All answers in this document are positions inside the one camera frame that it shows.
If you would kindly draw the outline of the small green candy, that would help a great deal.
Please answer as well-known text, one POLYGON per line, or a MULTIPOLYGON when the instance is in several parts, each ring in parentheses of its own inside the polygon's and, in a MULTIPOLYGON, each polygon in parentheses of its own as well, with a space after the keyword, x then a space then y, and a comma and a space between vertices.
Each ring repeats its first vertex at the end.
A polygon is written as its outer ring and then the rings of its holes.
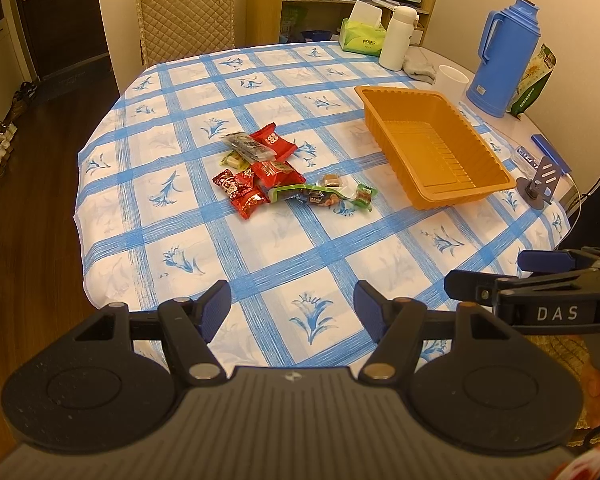
POLYGON ((359 183, 356 187, 355 194, 351 198, 351 203, 358 208, 372 210, 372 201, 376 196, 376 188, 372 188, 363 183, 359 183))

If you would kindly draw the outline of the small red candy pack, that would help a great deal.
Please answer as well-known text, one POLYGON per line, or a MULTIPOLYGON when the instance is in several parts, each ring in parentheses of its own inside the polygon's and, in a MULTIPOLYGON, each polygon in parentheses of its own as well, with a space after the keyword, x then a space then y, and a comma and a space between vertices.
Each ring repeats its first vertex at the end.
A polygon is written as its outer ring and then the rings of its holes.
POLYGON ((229 169, 224 169, 215 177, 212 182, 218 186, 230 200, 242 197, 253 189, 254 177, 250 172, 246 174, 238 172, 233 174, 229 169))

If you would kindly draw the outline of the red jujube snack pack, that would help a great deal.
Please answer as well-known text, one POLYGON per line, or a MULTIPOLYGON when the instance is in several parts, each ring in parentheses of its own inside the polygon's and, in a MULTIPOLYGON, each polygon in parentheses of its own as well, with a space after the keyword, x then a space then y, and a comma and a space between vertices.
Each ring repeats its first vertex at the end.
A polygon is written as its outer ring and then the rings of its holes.
POLYGON ((278 186, 303 184, 306 179, 299 174, 288 162, 277 160, 265 160, 255 162, 251 165, 254 176, 266 188, 277 188, 278 186))

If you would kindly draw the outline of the yellow white candy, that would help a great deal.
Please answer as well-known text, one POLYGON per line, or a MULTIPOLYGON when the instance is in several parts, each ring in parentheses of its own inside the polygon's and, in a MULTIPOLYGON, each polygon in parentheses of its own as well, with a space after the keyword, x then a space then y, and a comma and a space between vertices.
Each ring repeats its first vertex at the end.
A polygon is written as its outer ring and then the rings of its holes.
POLYGON ((240 156, 237 152, 231 151, 227 155, 225 155, 221 160, 221 165, 225 167, 233 168, 237 171, 242 171, 249 166, 249 162, 247 162, 242 156, 240 156))

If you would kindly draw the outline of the clear nut mix pack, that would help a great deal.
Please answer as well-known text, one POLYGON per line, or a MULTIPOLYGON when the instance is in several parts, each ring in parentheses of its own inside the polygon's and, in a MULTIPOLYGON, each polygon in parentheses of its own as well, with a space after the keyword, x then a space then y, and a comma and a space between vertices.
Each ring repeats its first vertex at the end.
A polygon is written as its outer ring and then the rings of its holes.
POLYGON ((250 164, 274 160, 276 156, 272 148, 268 148, 244 132, 227 133, 222 136, 222 141, 250 164))

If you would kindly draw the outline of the red double-happiness snack pack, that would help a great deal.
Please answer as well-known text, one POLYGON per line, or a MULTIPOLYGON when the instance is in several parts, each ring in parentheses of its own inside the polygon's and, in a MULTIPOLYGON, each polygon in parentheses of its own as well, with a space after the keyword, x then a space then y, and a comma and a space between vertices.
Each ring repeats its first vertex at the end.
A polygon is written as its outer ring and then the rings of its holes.
POLYGON ((253 140, 272 150, 278 162, 284 162, 297 151, 298 146, 294 142, 289 142, 279 136, 275 128, 276 125, 274 122, 270 122, 260 130, 251 133, 250 136, 253 140))

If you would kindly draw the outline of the blue flat box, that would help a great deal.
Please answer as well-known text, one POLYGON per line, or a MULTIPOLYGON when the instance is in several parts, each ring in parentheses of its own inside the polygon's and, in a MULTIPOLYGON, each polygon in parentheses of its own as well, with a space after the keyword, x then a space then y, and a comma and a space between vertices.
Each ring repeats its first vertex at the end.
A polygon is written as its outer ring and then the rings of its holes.
POLYGON ((542 133, 535 133, 531 136, 532 142, 540 149, 540 151, 548 157, 554 164, 562 170, 562 173, 566 176, 570 174, 571 168, 566 163, 565 159, 559 155, 553 144, 542 133))

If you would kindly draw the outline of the orange plastic tray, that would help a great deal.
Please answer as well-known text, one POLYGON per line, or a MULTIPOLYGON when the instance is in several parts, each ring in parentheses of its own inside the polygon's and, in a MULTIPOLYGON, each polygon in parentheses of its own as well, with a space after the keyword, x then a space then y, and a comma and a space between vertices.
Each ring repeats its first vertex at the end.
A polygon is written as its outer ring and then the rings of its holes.
POLYGON ((516 181, 490 145, 439 92, 357 86, 364 122, 419 210, 482 200, 516 181))

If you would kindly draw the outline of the clear brown candy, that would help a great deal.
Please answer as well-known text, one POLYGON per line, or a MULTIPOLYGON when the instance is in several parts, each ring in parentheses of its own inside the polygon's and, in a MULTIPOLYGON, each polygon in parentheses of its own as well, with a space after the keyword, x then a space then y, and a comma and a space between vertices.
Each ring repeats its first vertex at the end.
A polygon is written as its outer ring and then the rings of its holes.
POLYGON ((341 190, 346 185, 346 181, 339 174, 323 174, 317 184, 321 188, 339 188, 341 190))

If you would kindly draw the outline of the blue checked tablecloth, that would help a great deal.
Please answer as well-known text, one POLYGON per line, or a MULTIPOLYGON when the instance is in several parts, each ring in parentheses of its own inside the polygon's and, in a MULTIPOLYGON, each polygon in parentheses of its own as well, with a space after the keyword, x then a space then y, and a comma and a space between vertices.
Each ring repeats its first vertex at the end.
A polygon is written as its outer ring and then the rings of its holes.
POLYGON ((454 269, 513 275, 570 225, 514 190, 415 208, 364 122, 358 87, 404 73, 338 44, 256 47, 148 68, 79 154, 74 220, 96 307, 151 310, 227 281, 212 348, 237 365, 357 366, 365 280, 450 310, 454 269))

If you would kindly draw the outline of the blue thermos jug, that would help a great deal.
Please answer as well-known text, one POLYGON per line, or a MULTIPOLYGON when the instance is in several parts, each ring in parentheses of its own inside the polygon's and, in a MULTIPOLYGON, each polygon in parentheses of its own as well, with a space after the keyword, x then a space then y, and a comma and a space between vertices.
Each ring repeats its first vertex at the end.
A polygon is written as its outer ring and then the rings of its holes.
POLYGON ((503 117, 540 39, 539 8, 516 0, 486 18, 478 45, 480 64, 466 92, 486 114, 503 117))

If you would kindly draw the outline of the grey cloth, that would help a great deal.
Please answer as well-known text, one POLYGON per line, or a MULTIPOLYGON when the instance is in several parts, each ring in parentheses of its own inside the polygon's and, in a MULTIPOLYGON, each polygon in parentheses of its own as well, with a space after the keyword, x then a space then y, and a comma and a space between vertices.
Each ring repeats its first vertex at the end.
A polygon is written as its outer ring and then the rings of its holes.
POLYGON ((430 63, 421 63, 406 58, 402 68, 404 73, 414 80, 426 82, 426 84, 433 84, 436 81, 437 71, 430 63))

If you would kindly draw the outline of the beige quilted chair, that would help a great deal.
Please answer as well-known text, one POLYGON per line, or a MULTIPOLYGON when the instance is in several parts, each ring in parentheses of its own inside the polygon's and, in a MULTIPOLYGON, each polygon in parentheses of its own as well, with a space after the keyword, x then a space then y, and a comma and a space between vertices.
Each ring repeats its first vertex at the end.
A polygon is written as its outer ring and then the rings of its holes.
POLYGON ((235 0, 135 0, 143 66, 235 47, 235 0))

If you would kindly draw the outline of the wooden shelf unit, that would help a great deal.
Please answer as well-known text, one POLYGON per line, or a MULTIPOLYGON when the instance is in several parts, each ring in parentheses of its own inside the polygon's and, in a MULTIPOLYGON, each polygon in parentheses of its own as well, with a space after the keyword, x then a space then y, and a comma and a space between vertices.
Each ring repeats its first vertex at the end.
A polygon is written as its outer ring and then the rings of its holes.
POLYGON ((245 45, 297 42, 306 30, 338 35, 358 0, 246 0, 245 45))

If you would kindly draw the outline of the dark door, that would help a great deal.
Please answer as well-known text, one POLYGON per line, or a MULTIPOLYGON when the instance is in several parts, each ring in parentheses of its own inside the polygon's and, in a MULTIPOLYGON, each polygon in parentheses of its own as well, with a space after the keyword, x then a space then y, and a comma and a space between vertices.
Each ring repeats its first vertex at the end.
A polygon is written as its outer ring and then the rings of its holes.
POLYGON ((17 0, 35 73, 42 79, 108 53, 98 0, 17 0))

